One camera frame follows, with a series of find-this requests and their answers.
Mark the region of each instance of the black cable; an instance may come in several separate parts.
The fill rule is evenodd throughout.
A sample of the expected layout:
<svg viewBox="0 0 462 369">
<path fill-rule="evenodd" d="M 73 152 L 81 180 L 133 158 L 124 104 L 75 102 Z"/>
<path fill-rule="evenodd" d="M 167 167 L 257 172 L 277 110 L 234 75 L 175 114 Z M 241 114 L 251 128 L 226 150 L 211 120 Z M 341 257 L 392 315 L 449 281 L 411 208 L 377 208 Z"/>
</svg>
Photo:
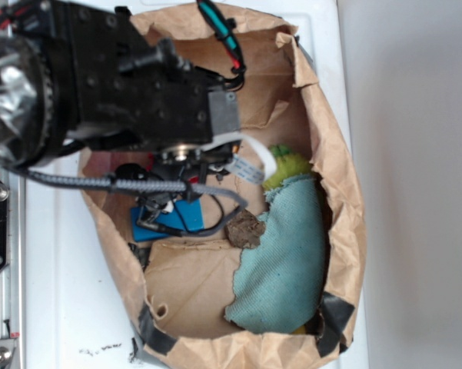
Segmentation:
<svg viewBox="0 0 462 369">
<path fill-rule="evenodd" d="M 85 144 L 83 144 L 82 142 L 72 141 L 61 148 L 60 152 L 58 153 L 58 157 L 63 158 L 64 156 L 69 156 L 77 151 L 82 150 L 84 147 Z"/>
<path fill-rule="evenodd" d="M 179 219 L 181 220 L 181 223 L 183 224 L 184 230 L 188 234 L 191 233 L 194 236 L 198 236 L 201 232 L 212 231 L 214 228 L 216 228 L 217 226 L 219 226 L 222 223 L 222 220 L 224 219 L 224 216 L 225 216 L 224 207 L 222 206 L 222 203 L 214 195 L 210 195 L 210 197 L 214 200 L 215 204 L 217 204 L 219 210 L 221 211 L 221 217 L 218 220 L 218 222 L 215 223 L 215 225 L 213 225 L 212 227 L 209 227 L 209 228 L 201 229 L 200 231 L 190 231 L 189 230 L 188 225 L 186 224 L 186 221 L 184 220 L 183 214 L 178 210 L 178 208 L 176 207 L 176 204 L 173 202 L 174 210 L 176 211 L 176 214 L 178 215 Z"/>
</svg>

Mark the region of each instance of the teal fabric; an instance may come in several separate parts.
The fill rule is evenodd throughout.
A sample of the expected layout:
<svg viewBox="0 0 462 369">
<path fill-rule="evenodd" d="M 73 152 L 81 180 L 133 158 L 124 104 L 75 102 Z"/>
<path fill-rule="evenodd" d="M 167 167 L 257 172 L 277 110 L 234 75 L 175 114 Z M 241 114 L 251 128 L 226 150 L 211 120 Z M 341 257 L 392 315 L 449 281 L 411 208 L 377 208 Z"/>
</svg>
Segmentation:
<svg viewBox="0 0 462 369">
<path fill-rule="evenodd" d="M 298 175 L 267 192 L 270 211 L 261 244 L 245 249 L 234 273 L 233 304 L 225 317 L 256 334 L 291 333 L 319 303 L 325 258 L 321 209 L 313 178 Z"/>
</svg>

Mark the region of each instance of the blue object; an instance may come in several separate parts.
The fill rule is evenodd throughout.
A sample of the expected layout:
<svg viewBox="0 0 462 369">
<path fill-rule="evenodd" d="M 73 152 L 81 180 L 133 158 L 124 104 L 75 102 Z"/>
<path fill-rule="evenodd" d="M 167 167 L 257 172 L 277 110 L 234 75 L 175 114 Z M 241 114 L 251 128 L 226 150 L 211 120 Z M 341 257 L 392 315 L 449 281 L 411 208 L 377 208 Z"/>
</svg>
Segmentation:
<svg viewBox="0 0 462 369">
<path fill-rule="evenodd" d="M 191 203 L 186 200 L 176 201 L 174 206 L 179 210 L 184 222 L 188 226 L 189 231 L 200 231 L 204 229 L 203 216 L 201 215 L 200 200 L 193 201 Z M 148 229 L 137 226 L 138 216 L 140 214 L 140 208 L 132 208 L 131 212 L 131 225 L 133 228 L 133 239 L 135 242 L 152 241 L 159 238 L 169 237 L 167 234 L 149 231 Z M 184 225 L 179 218 L 176 210 L 173 210 L 168 214 L 161 214 L 158 216 L 156 222 L 168 227 L 184 230 Z"/>
<path fill-rule="evenodd" d="M 218 28 L 218 31 L 222 34 L 223 38 L 226 38 L 229 34 L 229 30 L 227 26 L 221 22 L 218 16 L 214 13 L 214 11 L 204 2 L 199 3 L 200 7 L 204 10 L 204 12 L 210 17 L 213 21 L 214 25 Z M 227 43 L 231 48 L 234 50 L 237 48 L 236 43 L 232 38 L 229 38 Z"/>
<path fill-rule="evenodd" d="M 243 250 L 234 273 L 234 303 L 225 318 L 256 334 L 291 333 L 319 304 L 325 240 L 321 207 L 310 175 L 297 175 L 265 193 L 270 211 L 261 244 Z"/>
</svg>

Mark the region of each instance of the brown paper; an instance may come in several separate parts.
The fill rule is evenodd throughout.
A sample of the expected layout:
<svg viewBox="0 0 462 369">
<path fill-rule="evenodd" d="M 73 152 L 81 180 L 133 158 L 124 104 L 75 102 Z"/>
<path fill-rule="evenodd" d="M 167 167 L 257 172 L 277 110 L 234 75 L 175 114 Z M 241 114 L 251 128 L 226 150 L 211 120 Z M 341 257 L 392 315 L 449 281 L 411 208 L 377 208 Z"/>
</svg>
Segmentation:
<svg viewBox="0 0 462 369">
<path fill-rule="evenodd" d="M 324 290 L 358 306 L 365 264 L 364 202 L 351 156 L 317 77 L 296 44 L 296 28 L 273 15 L 219 5 L 224 15 L 238 23 L 235 31 L 248 72 L 238 92 L 243 131 L 265 145 L 286 144 L 311 158 L 314 171 L 332 210 L 329 241 L 331 256 Z M 229 76 L 231 63 L 222 45 L 203 22 L 195 5 L 166 8 L 132 18 L 150 43 L 162 36 L 176 41 L 178 52 L 195 65 Z M 246 145 L 240 155 L 258 163 Z M 118 165 L 144 164 L 145 154 L 94 153 L 84 156 L 82 174 L 99 176 Z M 227 176 L 219 184 L 245 197 L 248 210 L 266 210 L 263 191 Z M 168 239 L 152 246 L 145 275 L 127 242 L 132 241 L 128 209 L 133 199 L 121 195 L 88 193 L 85 200 L 96 220 L 106 261 L 131 321 L 149 304 L 156 325 L 178 340 L 167 355 L 145 350 L 175 368 L 316 368 L 335 359 L 339 347 L 326 357 L 313 335 L 252 334 L 222 318 L 233 301 L 232 276 L 241 250 L 230 248 L 222 233 L 207 240 Z M 211 201 L 202 201 L 204 220 L 211 225 L 218 216 Z M 234 207 L 225 202 L 227 211 Z M 349 346 L 355 313 L 348 321 L 341 343 Z"/>
</svg>

